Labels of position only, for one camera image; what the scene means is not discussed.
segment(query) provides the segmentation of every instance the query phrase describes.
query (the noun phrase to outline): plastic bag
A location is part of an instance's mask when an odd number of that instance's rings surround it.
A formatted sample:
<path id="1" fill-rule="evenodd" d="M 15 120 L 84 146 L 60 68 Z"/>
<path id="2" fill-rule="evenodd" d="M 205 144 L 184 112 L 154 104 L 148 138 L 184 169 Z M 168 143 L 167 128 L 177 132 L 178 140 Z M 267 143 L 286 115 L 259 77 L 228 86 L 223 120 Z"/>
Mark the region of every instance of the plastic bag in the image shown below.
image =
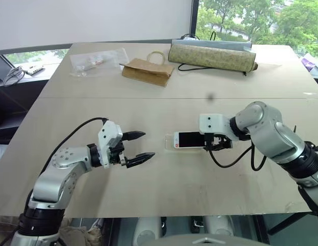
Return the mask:
<path id="1" fill-rule="evenodd" d="M 78 77 L 102 76 L 108 68 L 117 68 L 122 70 L 123 66 L 120 64 L 129 63 L 129 59 L 124 48 L 70 55 L 70 60 L 72 64 L 71 75 Z"/>

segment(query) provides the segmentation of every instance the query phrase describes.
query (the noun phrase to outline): wooden table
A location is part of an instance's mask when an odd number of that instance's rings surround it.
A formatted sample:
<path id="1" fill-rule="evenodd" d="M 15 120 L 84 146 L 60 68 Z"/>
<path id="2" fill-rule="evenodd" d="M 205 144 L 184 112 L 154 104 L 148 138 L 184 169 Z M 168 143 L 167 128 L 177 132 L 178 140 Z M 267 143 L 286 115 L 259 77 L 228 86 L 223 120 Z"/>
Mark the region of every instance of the wooden table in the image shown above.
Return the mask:
<path id="1" fill-rule="evenodd" d="M 153 50 L 168 51 L 168 45 L 96 43 L 74 45 L 69 53 L 119 47 L 125 47 L 130 59 L 145 58 Z M 258 61 L 274 50 L 284 55 L 267 56 L 262 61 L 266 64 L 247 77 L 223 70 L 174 71 L 166 88 L 124 78 L 121 71 L 114 70 L 101 78 L 74 78 L 68 75 L 71 65 L 66 56 L 0 161 L 0 215 L 22 212 L 48 155 L 77 125 L 95 116 L 108 117 L 123 131 L 146 132 L 125 144 L 126 156 L 156 155 L 131 169 L 100 167 L 81 177 L 66 211 L 68 217 L 308 211 L 296 183 L 270 160 L 254 172 L 247 154 L 234 167 L 220 169 L 203 150 L 175 151 L 166 143 L 175 131 L 197 131 L 200 113 L 233 116 L 252 101 L 262 100 L 278 108 L 290 128 L 297 125 L 303 140 L 318 144 L 318 85 L 289 47 L 254 48 Z M 264 67 L 274 67 L 273 72 Z M 214 100 L 206 99 L 210 92 L 215 94 Z M 64 146 L 97 143 L 100 127 L 99 122 L 91 123 Z M 217 152 L 217 159 L 227 164 L 248 146 L 249 142 L 235 142 L 233 149 Z M 256 163 L 261 158 L 257 151 Z"/>

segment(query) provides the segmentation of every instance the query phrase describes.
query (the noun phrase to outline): window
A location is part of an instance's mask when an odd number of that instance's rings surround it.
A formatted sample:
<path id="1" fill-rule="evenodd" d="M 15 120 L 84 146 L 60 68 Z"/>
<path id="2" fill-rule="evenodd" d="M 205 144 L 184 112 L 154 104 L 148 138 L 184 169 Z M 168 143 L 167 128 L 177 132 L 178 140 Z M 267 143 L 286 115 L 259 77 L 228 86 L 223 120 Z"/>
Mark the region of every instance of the window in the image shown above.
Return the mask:
<path id="1" fill-rule="evenodd" d="M 60 64 L 69 49 L 42 50 L 4 55 L 15 67 Z"/>
<path id="2" fill-rule="evenodd" d="M 289 45 L 298 55 L 318 57 L 318 0 L 198 1 L 200 39 L 216 31 L 216 40 Z"/>

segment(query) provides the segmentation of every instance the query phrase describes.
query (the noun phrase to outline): robotic arm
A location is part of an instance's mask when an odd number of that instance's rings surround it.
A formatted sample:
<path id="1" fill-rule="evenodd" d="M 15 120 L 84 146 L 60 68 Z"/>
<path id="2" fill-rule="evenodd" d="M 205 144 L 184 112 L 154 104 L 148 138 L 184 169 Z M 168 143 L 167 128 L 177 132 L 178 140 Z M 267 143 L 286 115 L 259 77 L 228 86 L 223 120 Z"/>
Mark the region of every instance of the robotic arm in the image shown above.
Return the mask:
<path id="1" fill-rule="evenodd" d="M 105 119 L 98 133 L 99 147 L 90 144 L 58 150 L 35 183 L 11 246 L 53 246 L 60 242 L 58 230 L 79 177 L 100 166 L 109 168 L 119 163 L 130 168 L 147 161 L 155 153 L 139 154 L 132 159 L 123 154 L 124 140 L 143 135 L 138 131 L 122 133 L 119 125 Z"/>
<path id="2" fill-rule="evenodd" d="M 262 154 L 289 173 L 310 209 L 318 213 L 318 147 L 285 126 L 279 110 L 255 101 L 233 118 L 202 114 L 199 128 L 207 150 L 231 148 L 232 141 L 251 139 Z M 217 145 L 214 137 L 219 138 Z"/>

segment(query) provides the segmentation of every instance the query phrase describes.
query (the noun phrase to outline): green foliage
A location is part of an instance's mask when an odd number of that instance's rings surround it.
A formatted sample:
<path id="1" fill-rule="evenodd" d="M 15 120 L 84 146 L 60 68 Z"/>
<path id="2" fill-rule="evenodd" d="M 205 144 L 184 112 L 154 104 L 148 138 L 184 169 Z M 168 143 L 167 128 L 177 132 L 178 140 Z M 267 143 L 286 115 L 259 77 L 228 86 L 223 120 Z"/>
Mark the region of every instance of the green foliage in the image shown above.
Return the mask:
<path id="1" fill-rule="evenodd" d="M 54 55 L 60 59 L 63 59 L 65 55 L 67 54 L 69 49 L 61 49 L 61 50 L 52 50 L 54 52 Z"/>
<path id="2" fill-rule="evenodd" d="M 221 18 L 216 17 L 213 9 L 207 9 L 200 5 L 196 22 L 196 35 L 203 40 L 209 40 L 213 25 L 220 22 Z"/>
<path id="3" fill-rule="evenodd" d="M 275 0 L 275 4 L 281 4 L 282 0 Z M 276 22 L 275 11 L 270 0 L 243 0 L 243 8 L 240 12 L 242 24 L 248 34 L 248 40 L 258 31 L 268 32 Z"/>
<path id="4" fill-rule="evenodd" d="M 31 51 L 31 52 L 24 52 L 24 53 L 13 53 L 7 54 L 5 57 L 12 63 L 12 64 L 21 64 L 21 63 L 31 63 L 31 62 L 38 62 L 41 61 L 41 57 L 49 52 L 53 52 L 54 55 L 59 58 L 63 59 L 69 49 L 61 49 L 61 50 L 42 50 L 42 51 Z"/>
<path id="5" fill-rule="evenodd" d="M 46 51 L 32 51 L 32 52 L 25 52 L 25 53 L 13 53 L 7 54 L 5 57 L 12 63 L 12 64 L 20 64 L 20 63 L 27 63 L 27 62 L 38 62 L 41 60 L 40 56 L 45 55 Z"/>
<path id="6" fill-rule="evenodd" d="M 201 0 L 196 34 L 208 40 L 216 25 L 220 27 L 216 40 L 245 41 L 241 34 L 246 34 L 254 44 L 290 45 L 298 55 L 310 52 L 318 57 L 318 0 L 295 0 L 276 14 L 273 5 L 283 2 Z M 241 24 L 234 17 L 242 18 Z M 272 24 L 277 28 L 274 33 Z"/>
<path id="7" fill-rule="evenodd" d="M 203 6 L 207 9 L 213 9 L 216 13 L 216 17 L 221 17 L 220 32 L 225 27 L 225 21 L 227 19 L 233 19 L 240 8 L 238 0 L 205 0 Z"/>

